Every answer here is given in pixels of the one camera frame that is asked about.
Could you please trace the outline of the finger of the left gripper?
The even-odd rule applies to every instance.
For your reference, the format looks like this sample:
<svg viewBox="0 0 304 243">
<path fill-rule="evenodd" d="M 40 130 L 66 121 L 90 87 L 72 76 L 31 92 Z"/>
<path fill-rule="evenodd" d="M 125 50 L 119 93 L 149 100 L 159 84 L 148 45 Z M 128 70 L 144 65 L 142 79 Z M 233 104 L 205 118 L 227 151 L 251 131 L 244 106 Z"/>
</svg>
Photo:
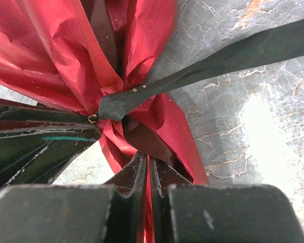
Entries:
<svg viewBox="0 0 304 243">
<path fill-rule="evenodd" d="M 96 126 L 88 117 L 46 106 L 31 106 L 0 98 L 0 127 L 49 125 Z"/>
<path fill-rule="evenodd" d="M 97 128 L 0 131 L 0 191 L 14 184 L 51 184 L 100 137 Z"/>
</svg>

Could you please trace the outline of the red wrapping paper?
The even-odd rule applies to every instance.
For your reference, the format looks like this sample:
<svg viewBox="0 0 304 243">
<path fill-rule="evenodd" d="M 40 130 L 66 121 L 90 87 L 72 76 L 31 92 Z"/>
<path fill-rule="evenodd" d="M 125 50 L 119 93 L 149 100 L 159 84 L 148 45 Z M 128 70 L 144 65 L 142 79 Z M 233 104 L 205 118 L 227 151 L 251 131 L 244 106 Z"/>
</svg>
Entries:
<svg viewBox="0 0 304 243">
<path fill-rule="evenodd" d="M 79 1 L 0 1 L 0 83 L 83 114 L 124 86 Z"/>
</svg>

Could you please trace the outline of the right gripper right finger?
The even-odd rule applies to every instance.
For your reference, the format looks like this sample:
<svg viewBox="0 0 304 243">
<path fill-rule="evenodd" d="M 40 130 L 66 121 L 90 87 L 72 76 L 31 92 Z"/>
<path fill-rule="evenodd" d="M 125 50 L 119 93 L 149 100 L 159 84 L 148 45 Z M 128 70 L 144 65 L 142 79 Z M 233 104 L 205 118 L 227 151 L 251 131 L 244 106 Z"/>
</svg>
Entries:
<svg viewBox="0 0 304 243">
<path fill-rule="evenodd" d="M 156 242 L 304 242 L 286 195 L 266 184 L 194 185 L 150 160 Z"/>
</svg>

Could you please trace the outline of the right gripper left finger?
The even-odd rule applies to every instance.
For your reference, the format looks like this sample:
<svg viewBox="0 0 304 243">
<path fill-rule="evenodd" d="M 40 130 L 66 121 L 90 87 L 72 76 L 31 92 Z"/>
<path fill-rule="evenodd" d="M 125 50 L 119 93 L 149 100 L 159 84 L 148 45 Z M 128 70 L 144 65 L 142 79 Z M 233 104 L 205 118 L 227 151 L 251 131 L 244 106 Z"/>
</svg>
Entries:
<svg viewBox="0 0 304 243">
<path fill-rule="evenodd" d="M 24 184 L 0 192 L 0 242 L 143 242 L 147 156 L 102 185 Z"/>
</svg>

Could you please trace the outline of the black ribbon with gold text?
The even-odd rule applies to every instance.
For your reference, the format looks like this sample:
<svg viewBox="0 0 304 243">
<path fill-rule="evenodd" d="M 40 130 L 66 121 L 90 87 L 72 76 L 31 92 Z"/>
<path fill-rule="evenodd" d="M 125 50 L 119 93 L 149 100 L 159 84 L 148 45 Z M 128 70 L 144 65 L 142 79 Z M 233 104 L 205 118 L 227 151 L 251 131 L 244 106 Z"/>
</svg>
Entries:
<svg viewBox="0 0 304 243">
<path fill-rule="evenodd" d="M 304 19 L 234 42 L 170 76 L 101 98 L 99 119 L 121 121 L 150 97 L 226 73 L 304 56 Z"/>
</svg>

